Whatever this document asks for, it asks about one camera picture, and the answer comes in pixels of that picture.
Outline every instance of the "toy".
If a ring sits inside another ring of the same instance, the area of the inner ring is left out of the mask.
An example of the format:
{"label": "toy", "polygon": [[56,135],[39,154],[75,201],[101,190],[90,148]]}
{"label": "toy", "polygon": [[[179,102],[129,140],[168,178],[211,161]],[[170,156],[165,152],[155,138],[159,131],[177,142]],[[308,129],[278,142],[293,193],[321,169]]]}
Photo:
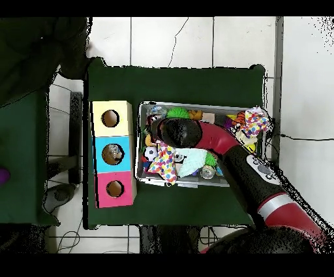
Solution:
{"label": "toy", "polygon": [[240,130],[243,130],[247,138],[256,137],[260,131],[267,131],[269,126],[269,120],[264,117],[264,114],[257,112],[245,113],[246,124],[241,126]]}
{"label": "toy", "polygon": [[154,158],[156,158],[157,156],[158,156],[158,152],[157,152],[156,147],[151,147],[151,146],[146,147],[145,152],[144,152],[144,157],[148,161],[153,161]]}
{"label": "toy", "polygon": [[178,175],[182,178],[191,175],[196,169],[199,169],[205,165],[205,158],[207,150],[196,148],[176,148],[175,151],[179,155],[186,156],[183,160],[182,167],[180,168]]}
{"label": "toy", "polygon": [[4,168],[0,168],[0,185],[7,183],[9,179],[10,179],[9,171]]}
{"label": "toy", "polygon": [[215,114],[211,114],[208,112],[204,112],[202,115],[202,120],[203,122],[215,124]]}
{"label": "toy", "polygon": [[205,165],[209,165],[210,167],[215,167],[217,164],[217,160],[211,153],[207,153],[205,157]]}
{"label": "toy", "polygon": [[143,168],[144,168],[144,170],[147,171],[148,168],[149,168],[149,166],[150,166],[151,164],[152,164],[151,161],[145,161],[145,162],[143,162]]}
{"label": "toy", "polygon": [[145,145],[146,145],[146,146],[150,146],[150,147],[157,147],[157,144],[156,144],[156,143],[153,143],[152,140],[151,140],[151,134],[148,134],[148,135],[145,137]]}
{"label": "toy", "polygon": [[209,165],[204,165],[200,174],[203,179],[209,180],[214,177],[215,173],[216,170],[213,167],[210,167]]}
{"label": "toy", "polygon": [[233,126],[244,126],[246,124],[245,121],[245,112],[238,112],[236,119],[233,120],[232,125]]}
{"label": "toy", "polygon": [[182,163],[182,161],[185,159],[185,156],[176,152],[174,159],[176,163]]}
{"label": "toy", "polygon": [[132,108],[126,101],[90,102],[97,208],[132,205],[134,179]]}
{"label": "toy", "polygon": [[167,112],[167,118],[189,118],[188,111],[185,108],[171,108]]}
{"label": "toy", "polygon": [[162,116],[158,114],[152,114],[151,116],[147,117],[147,124],[151,125],[153,121],[158,120],[159,118],[162,118]]}
{"label": "toy", "polygon": [[194,173],[192,173],[193,176],[196,176],[198,173],[199,169],[196,169],[196,171]]}
{"label": "toy", "polygon": [[219,166],[216,166],[216,175],[217,176],[224,176],[223,173],[222,173],[222,170],[220,169]]}
{"label": "toy", "polygon": [[152,114],[158,114],[162,117],[165,117],[167,115],[167,109],[163,106],[154,105],[150,110],[147,111],[147,116]]}
{"label": "toy", "polygon": [[246,147],[246,149],[248,149],[251,153],[255,151],[255,143],[258,141],[256,137],[247,138],[244,132],[241,130],[235,134],[235,137],[238,141],[242,142],[244,147]]}
{"label": "toy", "polygon": [[203,112],[201,110],[197,110],[197,111],[190,110],[188,111],[188,114],[191,120],[201,120],[203,116]]}
{"label": "toy", "polygon": [[147,172],[158,173],[164,180],[171,185],[176,183],[176,170],[174,163],[175,150],[171,146],[158,144],[158,157],[154,159]]}

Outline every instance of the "purple object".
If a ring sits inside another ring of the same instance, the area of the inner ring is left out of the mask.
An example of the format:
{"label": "purple object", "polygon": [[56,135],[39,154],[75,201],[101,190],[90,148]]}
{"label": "purple object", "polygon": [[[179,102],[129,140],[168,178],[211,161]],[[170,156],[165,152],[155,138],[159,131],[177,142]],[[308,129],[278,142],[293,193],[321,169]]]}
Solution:
{"label": "purple object", "polygon": [[0,185],[6,183],[10,178],[10,173],[4,168],[0,168]]}
{"label": "purple object", "polygon": [[193,176],[196,176],[197,173],[198,173],[198,169],[197,169],[194,173],[192,173],[192,175],[193,175]]}
{"label": "purple object", "polygon": [[234,127],[232,124],[233,120],[229,118],[228,116],[225,116],[225,121],[223,127],[227,130],[229,130],[231,127]]}

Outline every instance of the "shape sorter box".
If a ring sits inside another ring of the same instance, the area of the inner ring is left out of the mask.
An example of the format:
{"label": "shape sorter box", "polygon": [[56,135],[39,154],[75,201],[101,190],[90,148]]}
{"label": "shape sorter box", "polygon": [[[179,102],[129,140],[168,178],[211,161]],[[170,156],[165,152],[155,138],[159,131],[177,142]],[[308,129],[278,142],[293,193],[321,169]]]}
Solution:
{"label": "shape sorter box", "polygon": [[[93,101],[90,112],[97,208],[131,205],[136,196],[131,105],[126,101]],[[107,190],[115,181],[123,188],[116,197]]]}
{"label": "shape sorter box", "polygon": [[[92,113],[96,137],[118,137],[133,135],[131,104],[126,101],[93,101]],[[103,116],[112,111],[117,119],[114,127],[106,127]]]}
{"label": "shape sorter box", "polygon": [[[105,147],[116,144],[123,153],[120,162],[111,165],[103,159]],[[134,167],[133,136],[125,137],[95,137],[95,161],[97,173],[130,171]]]}
{"label": "shape sorter box", "polygon": [[[111,197],[107,191],[108,184],[114,181],[118,181],[123,186],[123,193],[119,197]],[[137,194],[133,171],[98,173],[97,183],[97,208],[130,206],[133,204]]]}

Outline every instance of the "green cloth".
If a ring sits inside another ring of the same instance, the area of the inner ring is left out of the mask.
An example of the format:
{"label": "green cloth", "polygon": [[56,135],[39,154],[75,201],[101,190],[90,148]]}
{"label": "green cloth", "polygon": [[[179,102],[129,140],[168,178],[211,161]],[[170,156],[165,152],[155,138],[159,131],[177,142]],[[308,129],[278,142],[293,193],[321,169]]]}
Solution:
{"label": "green cloth", "polygon": [[0,186],[0,223],[57,225],[42,211],[46,183],[47,98],[32,93],[0,108],[0,167],[10,180]]}
{"label": "green cloth", "polygon": [[0,18],[0,106],[44,87],[58,65],[84,78],[87,18]]}
{"label": "green cloth", "polygon": [[42,211],[47,93],[59,64],[68,78],[84,76],[86,24],[85,17],[0,18],[0,167],[11,173],[0,186],[0,223],[58,224]]}
{"label": "green cloth", "polygon": [[[95,59],[88,68],[89,101],[126,100],[132,105],[134,131],[138,105],[162,101],[197,105],[262,105],[264,68],[149,69],[104,67]],[[222,225],[251,220],[229,187],[160,187],[137,182],[132,206],[95,208],[91,130],[88,132],[88,224]]]}

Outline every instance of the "gray bin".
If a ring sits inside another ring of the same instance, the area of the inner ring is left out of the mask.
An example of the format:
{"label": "gray bin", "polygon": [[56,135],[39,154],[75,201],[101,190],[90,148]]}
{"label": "gray bin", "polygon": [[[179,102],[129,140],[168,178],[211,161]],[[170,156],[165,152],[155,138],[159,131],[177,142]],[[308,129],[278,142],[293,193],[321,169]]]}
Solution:
{"label": "gray bin", "polygon": [[[145,145],[142,139],[142,132],[140,131],[142,127],[146,125],[147,111],[150,110],[153,106],[164,106],[168,110],[173,107],[183,107],[187,110],[201,110],[202,112],[210,112],[214,114],[237,114],[243,110],[248,110],[250,108],[238,108],[238,107],[229,107],[229,106],[206,106],[206,105],[190,105],[190,104],[180,104],[180,103],[165,103],[165,102],[152,102],[144,101],[139,106],[138,111],[138,122],[137,126],[139,127],[137,133],[137,147],[136,147],[136,178],[137,180],[144,182],[146,184],[153,184],[158,186],[165,186],[166,181],[163,180],[158,174],[147,174],[144,172],[143,161],[140,159],[141,153],[140,149]],[[264,143],[266,141],[266,132],[261,132],[262,134],[262,149],[264,149]],[[228,183],[223,176],[215,175],[212,179],[206,180],[203,179],[198,173],[197,176],[186,176],[183,178],[178,178],[175,186],[181,187],[198,187],[198,186],[220,186],[228,187]]]}

